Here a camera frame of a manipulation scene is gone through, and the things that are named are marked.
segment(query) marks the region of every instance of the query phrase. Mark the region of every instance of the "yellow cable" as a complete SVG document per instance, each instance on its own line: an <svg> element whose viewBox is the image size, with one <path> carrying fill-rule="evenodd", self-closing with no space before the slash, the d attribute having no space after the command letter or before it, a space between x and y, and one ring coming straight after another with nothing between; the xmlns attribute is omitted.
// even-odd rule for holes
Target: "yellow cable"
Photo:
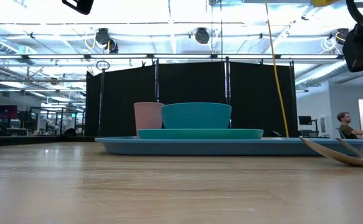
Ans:
<svg viewBox="0 0 363 224"><path fill-rule="evenodd" d="M339 40L341 40L341 41L346 41L345 39L342 39L342 38L338 37L338 36L337 36L338 34L340 34L340 33L339 33L339 32L337 32L337 33L335 34L335 37L336 37L336 38L338 38L338 39L339 39Z"/></svg>
<svg viewBox="0 0 363 224"><path fill-rule="evenodd" d="M273 64L274 64L274 75L275 75L276 88L278 89L278 96L280 97L283 124L285 125L285 133L286 133L286 137L288 138L289 137L288 123L286 122L286 115L285 115L285 109L284 109L284 106L283 106L281 88L280 88L280 83L278 81L278 72L276 70L276 65L275 65L275 54L274 54L273 37L272 37L272 34L271 34L270 15L268 14L268 0L266 0L266 12L267 12L268 32L269 32L269 35L270 35L271 53L273 55Z"/></svg>
<svg viewBox="0 0 363 224"><path fill-rule="evenodd" d="M95 36L94 36L94 41L93 41L93 47L89 46L89 44L87 43L87 39L84 39L84 43L86 44L86 47L89 48L89 49L93 49L95 47L95 37L97 36L97 33L95 33Z"/></svg>

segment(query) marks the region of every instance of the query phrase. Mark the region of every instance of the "shirt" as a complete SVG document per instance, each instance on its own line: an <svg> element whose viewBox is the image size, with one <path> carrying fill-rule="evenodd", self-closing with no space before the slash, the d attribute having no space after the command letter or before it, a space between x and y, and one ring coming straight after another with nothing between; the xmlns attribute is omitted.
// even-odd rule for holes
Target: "shirt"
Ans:
<svg viewBox="0 0 363 224"><path fill-rule="evenodd" d="M347 139L358 139L355 134L351 134L354 129L352 129L350 126L342 124L339 129Z"/></svg>

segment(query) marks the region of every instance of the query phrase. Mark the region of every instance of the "chair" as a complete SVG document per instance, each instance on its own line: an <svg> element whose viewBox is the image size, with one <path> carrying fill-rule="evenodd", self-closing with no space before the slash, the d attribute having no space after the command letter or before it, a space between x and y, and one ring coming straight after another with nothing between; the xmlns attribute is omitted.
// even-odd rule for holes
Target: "chair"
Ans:
<svg viewBox="0 0 363 224"><path fill-rule="evenodd" d="M340 128L336 128L336 130L339 131L339 134L341 135L341 139L346 139L346 137L344 137L344 134L343 134L343 132L341 131Z"/></svg>

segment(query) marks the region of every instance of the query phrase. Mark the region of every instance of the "pink cup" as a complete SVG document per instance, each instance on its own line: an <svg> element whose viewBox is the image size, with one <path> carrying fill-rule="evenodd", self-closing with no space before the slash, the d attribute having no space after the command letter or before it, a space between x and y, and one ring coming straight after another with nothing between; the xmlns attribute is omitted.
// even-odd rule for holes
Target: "pink cup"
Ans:
<svg viewBox="0 0 363 224"><path fill-rule="evenodd" d="M141 129L162 128L162 103L135 103L134 113L136 116L137 136Z"/></svg>

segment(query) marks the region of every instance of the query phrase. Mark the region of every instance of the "teal bowl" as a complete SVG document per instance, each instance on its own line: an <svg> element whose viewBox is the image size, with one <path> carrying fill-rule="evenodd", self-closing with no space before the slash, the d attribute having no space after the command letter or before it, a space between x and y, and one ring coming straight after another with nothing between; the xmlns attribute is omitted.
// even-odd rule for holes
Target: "teal bowl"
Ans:
<svg viewBox="0 0 363 224"><path fill-rule="evenodd" d="M229 126L231 109L221 103L176 103L162 107L162 120L171 129L222 129Z"/></svg>

